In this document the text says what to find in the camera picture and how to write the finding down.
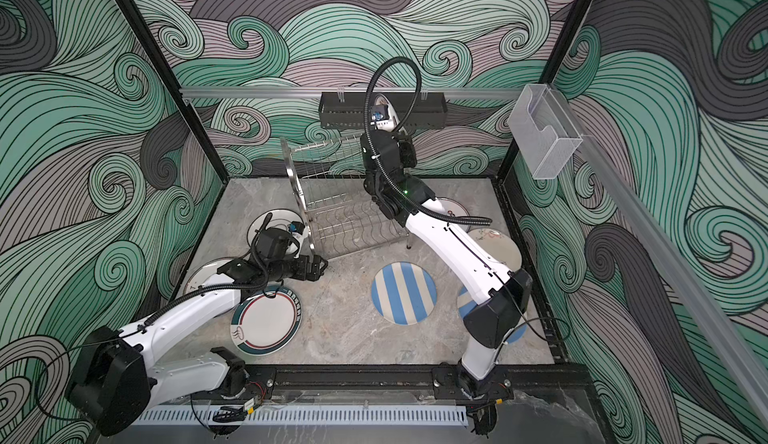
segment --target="ceramic plate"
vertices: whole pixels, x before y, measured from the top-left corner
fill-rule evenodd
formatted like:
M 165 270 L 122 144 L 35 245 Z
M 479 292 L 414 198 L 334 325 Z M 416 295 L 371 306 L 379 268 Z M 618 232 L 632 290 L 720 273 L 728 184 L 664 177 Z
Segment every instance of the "ceramic plate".
M 448 211 L 449 216 L 466 217 L 469 215 L 469 211 L 467 211 L 466 207 L 455 200 L 446 199 L 445 197 L 438 197 L 437 200 L 439 200 L 446 211 Z M 469 232 L 469 226 L 462 226 L 462 229 L 464 229 L 464 232 Z
M 247 243 L 250 246 L 250 243 L 252 240 L 254 240 L 254 236 L 256 235 L 256 231 L 258 229 L 261 229 L 261 224 L 264 222 L 264 217 L 268 213 L 272 212 L 272 220 L 270 220 L 269 225 L 267 228 L 270 227 L 277 227 L 282 230 L 288 230 L 288 227 L 290 226 L 290 223 L 292 222 L 303 222 L 301 219 L 301 216 L 299 214 L 293 212 L 293 210 L 288 209 L 274 209 L 270 210 L 269 212 L 264 212 L 258 218 L 248 227 L 248 232 L 246 234 Z M 298 235 L 298 234 L 292 234 L 296 240 L 299 241 L 299 244 L 302 244 L 304 242 L 304 239 L 306 238 L 307 231 L 304 231 L 304 234 Z M 296 245 L 291 244 L 288 246 L 288 254 L 293 253 L 296 251 Z
M 216 269 L 224 266 L 231 261 L 234 257 L 224 257 L 222 259 L 216 259 L 212 262 L 200 267 L 195 274 L 193 274 L 187 284 L 184 286 L 184 293 L 190 293 L 193 290 L 197 290 L 201 285 L 205 283 L 211 276 L 216 274 Z
M 371 285 L 373 306 L 391 323 L 422 322 L 437 303 L 435 281 L 421 267 L 395 262 L 379 270 Z
M 232 341 L 244 353 L 264 356 L 287 344 L 301 323 L 301 302 L 293 290 L 279 285 L 265 289 L 274 299 L 263 293 L 254 295 L 237 306 L 232 315 L 230 334 Z
M 473 238 L 480 247 L 484 248 L 491 256 L 509 267 L 511 271 L 520 270 L 523 265 L 523 257 L 520 254 L 518 245 L 514 243 L 509 236 L 505 236 L 496 229 L 490 227 L 480 227 L 472 229 L 469 236 Z

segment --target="black cable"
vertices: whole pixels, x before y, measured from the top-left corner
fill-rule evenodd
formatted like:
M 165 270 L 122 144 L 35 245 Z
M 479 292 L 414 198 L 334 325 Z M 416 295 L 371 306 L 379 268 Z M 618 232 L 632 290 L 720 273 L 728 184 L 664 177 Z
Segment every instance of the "black cable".
M 211 434 L 213 434 L 213 435 L 214 435 L 214 438 L 215 438 L 215 437 L 218 437 L 218 436 L 219 436 L 219 433 L 218 433 L 218 432 L 216 432 L 215 430 L 212 430 L 212 429 L 211 429 L 211 428 L 209 428 L 208 426 L 206 426 L 206 425 L 205 425 L 205 423 L 203 423 L 203 421 L 201 421 L 201 420 L 200 420 L 200 418 L 197 416 L 197 412 L 195 412 L 195 411 L 194 411 L 194 404 L 192 403 L 192 396 L 190 396 L 190 408 L 192 408 L 192 415 L 193 415 L 193 416 L 194 416 L 194 418 L 195 418 L 195 419 L 196 419 L 196 420 L 197 420 L 197 421 L 200 423 L 200 425 L 201 425 L 203 428 L 205 428 L 205 429 L 206 429 L 208 432 L 210 432 Z
M 564 344 L 565 340 L 568 337 L 571 337 L 571 331 L 573 329 L 571 328 L 571 323 L 569 323 L 565 319 L 560 319 L 559 317 L 546 317 L 546 316 L 545 317 L 534 317 L 533 319 L 526 319 L 525 313 L 522 311 L 522 309 L 520 309 L 520 305 L 518 305 L 517 301 L 515 300 L 514 295 L 512 294 L 512 291 L 509 290 L 506 285 L 502 285 L 502 287 L 507 291 L 509 296 L 512 298 L 512 303 L 514 304 L 515 307 L 518 308 L 518 312 L 520 313 L 520 318 L 523 319 L 523 324 L 517 324 L 514 327 L 514 329 L 512 330 L 512 332 L 507 334 L 508 336 L 511 336 L 512 334 L 514 334 L 514 331 L 520 329 L 521 327 L 523 327 L 526 324 L 530 324 L 531 322 L 533 322 L 535 320 L 552 320 L 552 321 L 555 321 L 555 322 L 561 322 L 563 324 L 568 325 L 568 334 L 566 334 L 565 337 L 563 337 L 562 339 L 549 340 L 546 337 L 543 337 L 541 334 L 537 333 L 536 329 L 534 329 L 532 325 L 529 325 L 528 327 L 531 328 L 531 332 L 533 332 L 533 334 L 535 334 L 536 337 L 538 337 L 539 339 L 543 340 L 545 343 L 550 343 L 550 344 L 555 344 L 555 345 L 557 345 L 557 344 Z
M 228 423 L 228 422 L 240 422 L 248 418 L 248 411 L 243 409 L 242 406 L 225 406 L 220 408 L 220 412 L 214 414 L 212 418 L 214 422 Z
M 279 293 L 280 290 L 283 289 L 283 287 L 285 287 L 285 284 L 284 284 L 285 281 L 283 279 L 280 279 L 277 282 L 279 282 L 280 285 L 277 286 L 277 289 L 275 289 L 272 294 L 267 294 L 266 290 L 261 291 L 261 293 L 264 294 L 264 297 L 268 299 L 274 299 L 275 297 L 277 297 L 277 293 Z
M 264 230 L 264 226 L 267 225 L 269 222 L 268 219 L 264 219 L 264 223 L 261 226 L 261 230 Z M 261 260 L 261 256 L 259 256 L 259 253 L 256 251 L 256 245 L 259 243 L 259 237 L 261 237 L 262 232 L 259 231 L 254 236 L 254 239 L 250 241 L 250 258 L 254 261 L 256 266 L 259 266 L 259 269 L 261 269 L 261 282 L 259 282 L 259 286 L 266 287 L 266 283 L 269 282 L 270 279 L 270 271 L 267 270 L 266 265 L 264 264 L 264 261 Z
M 72 347 L 70 350 L 66 350 L 63 353 L 59 354 L 58 356 L 54 357 L 51 360 L 51 362 L 49 362 L 48 364 L 43 366 L 43 371 L 40 373 L 40 376 L 38 376 L 38 378 L 34 380 L 34 385 L 32 387 L 32 394 L 33 394 L 33 397 L 34 397 L 34 404 L 37 406 L 37 408 L 40 410 L 40 412 L 43 413 L 44 416 L 46 416 L 46 417 L 48 417 L 50 419 L 55 419 L 55 420 L 59 420 L 59 421 L 68 421 L 68 422 L 75 422 L 75 421 L 83 420 L 80 417 L 72 418 L 72 417 L 54 416 L 50 412 L 48 412 L 45 409 L 43 409 L 43 405 L 40 402 L 40 381 L 42 380 L 42 377 L 46 376 L 48 374 L 48 368 L 51 367 L 51 365 L 54 362 L 60 360 L 62 357 L 66 356 L 68 353 L 71 353 L 72 351 L 75 351 L 75 350 L 78 350 L 78 349 L 82 349 L 83 347 L 88 347 L 88 346 L 100 346 L 101 344 L 113 343 L 113 342 L 119 341 L 121 339 L 125 339 L 126 337 L 135 336 L 136 334 L 139 334 L 140 332 L 141 332 L 141 330 L 137 330 L 137 331 L 135 331 L 133 333 L 126 334 L 125 336 L 118 336 L 118 337 L 115 337 L 115 338 L 110 339 L 110 340 L 103 340 L 103 341 L 100 341 L 100 342 L 97 342 L 97 343 L 81 344 L 80 346 Z
M 376 72 L 373 73 L 373 76 L 371 77 L 370 82 L 368 83 L 368 88 L 366 89 L 366 99 L 362 108 L 362 128 L 366 132 L 366 138 L 368 139 L 368 146 L 371 149 L 371 152 L 373 152 L 373 155 L 371 156 L 374 161 L 376 161 L 376 165 L 379 167 L 379 170 L 381 171 L 382 175 L 384 176 L 384 180 L 389 184 L 389 186 L 395 190 L 395 192 L 398 193 L 400 198 L 402 198 L 405 202 L 407 202 L 410 206 L 412 206 L 413 209 L 418 210 L 419 212 L 423 212 L 427 216 L 430 216 L 434 219 L 442 220 L 443 222 L 448 223 L 454 223 L 459 225 L 470 225 L 470 226 L 480 226 L 480 227 L 487 227 L 491 225 L 492 220 L 490 220 L 487 217 L 472 217 L 472 216 L 466 216 L 466 217 L 454 217 L 454 216 L 447 216 L 444 214 L 441 214 L 439 212 L 435 212 L 432 209 L 427 209 L 423 205 L 414 202 L 411 200 L 410 197 L 408 197 L 408 194 L 404 193 L 401 189 L 398 188 L 397 184 L 395 184 L 395 181 L 392 180 L 392 178 L 389 176 L 389 174 L 384 170 L 384 164 L 381 163 L 381 160 L 378 158 L 378 151 L 373 146 L 373 140 L 371 138 L 371 109 L 370 109 L 370 103 L 371 103 L 371 95 L 373 94 L 373 88 L 376 86 L 376 83 L 379 81 L 379 77 L 384 74 L 384 71 L 387 70 L 390 66 L 393 66 L 395 64 L 406 64 L 413 69 L 413 74 L 416 75 L 416 91 L 414 93 L 413 101 L 411 102 L 410 108 L 408 108 L 408 112 L 406 113 L 406 116 L 398 123 L 398 129 L 402 124 L 406 122 L 408 117 L 411 115 L 411 111 L 413 110 L 413 106 L 416 105 L 416 98 L 418 97 L 418 94 L 421 93 L 422 90 L 422 72 L 418 69 L 418 66 L 416 65 L 413 60 L 408 59 L 407 57 L 393 57 L 389 59 L 384 64 L 381 64 L 378 69 L 376 69 Z
M 185 295 L 182 295 L 180 297 L 177 297 L 176 299 L 170 301 L 163 307 L 156 310 L 152 315 L 150 315 L 142 324 L 139 324 L 139 328 L 141 331 L 144 331 L 146 328 L 148 328 L 150 325 L 158 322 L 158 319 L 166 314 L 168 311 L 173 309 L 179 304 L 187 302 L 187 300 L 192 299 L 193 297 L 197 297 L 198 295 L 203 295 L 215 290 L 226 290 L 226 289 L 233 289 L 233 290 L 249 290 L 249 289 L 259 289 L 262 287 L 262 283 L 258 284 L 213 284 L 213 285 L 206 285 L 205 287 L 201 287 L 198 290 L 193 290 L 190 293 L 187 293 Z

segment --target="dish rack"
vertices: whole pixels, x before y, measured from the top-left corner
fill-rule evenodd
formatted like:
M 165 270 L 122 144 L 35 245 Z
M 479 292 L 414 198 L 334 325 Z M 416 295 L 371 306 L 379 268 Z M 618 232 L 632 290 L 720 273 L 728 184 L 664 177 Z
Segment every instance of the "dish rack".
M 310 251 L 326 259 L 408 237 L 407 230 L 384 217 L 362 187 L 361 135 L 362 131 L 345 131 L 341 138 L 297 147 L 280 139 L 293 195 L 310 228 Z

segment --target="swirling wave mural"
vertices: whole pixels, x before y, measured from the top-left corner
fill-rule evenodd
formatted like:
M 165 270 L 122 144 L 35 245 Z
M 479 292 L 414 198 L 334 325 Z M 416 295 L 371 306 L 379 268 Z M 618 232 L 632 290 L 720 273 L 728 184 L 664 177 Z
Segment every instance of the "swirling wave mural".
M 555 85 L 768 364 L 768 0 L 594 0 Z M 768 442 L 577 152 L 514 210 L 620 442 Z
M 417 62 L 425 86 L 535 82 L 562 29 L 552 16 L 573 0 L 136 1 L 183 86 L 335 88 L 367 83 L 392 56 Z M 409 69 L 394 66 L 379 83 L 415 81 Z M 417 171 L 495 173 L 512 134 L 489 118 L 505 103 L 451 103 L 448 125 L 464 131 L 417 132 Z M 317 101 L 201 99 L 197 105 L 217 107 L 204 123 L 238 176 L 284 175 L 281 137 L 300 145 L 339 136 L 304 132 L 319 122 Z M 332 171 L 346 168 L 341 156 L 328 157 Z
M 0 0 L 3 442 L 85 442 L 91 424 L 46 420 L 33 382 L 92 330 L 170 298 L 218 196 L 137 47 L 112 0 Z M 77 418 L 62 399 L 69 359 L 49 368 L 41 403 Z

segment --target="enclosure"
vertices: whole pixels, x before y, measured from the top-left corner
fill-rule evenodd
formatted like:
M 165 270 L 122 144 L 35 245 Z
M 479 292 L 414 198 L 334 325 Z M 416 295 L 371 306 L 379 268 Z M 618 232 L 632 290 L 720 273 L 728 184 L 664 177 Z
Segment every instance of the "enclosure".
M 474 442 L 498 399 L 496 442 L 768 442 L 768 0 L 0 7 L 3 442 L 208 442 L 256 395 L 229 439 Z M 366 191 L 362 119 L 321 122 L 321 97 L 356 101 L 395 56 L 421 88 L 398 65 L 376 93 L 445 99 L 407 127 L 409 174 L 491 218 L 465 230 L 533 278 L 481 400 L 451 373 L 462 281 Z M 251 352 L 237 307 L 158 363 L 224 347 L 246 392 L 100 436 L 64 398 L 86 337 L 195 291 L 278 210 L 329 261 L 273 288 L 300 320 L 273 342 L 283 317 L 261 318 Z M 412 308 L 377 288 L 404 265 L 432 283 Z

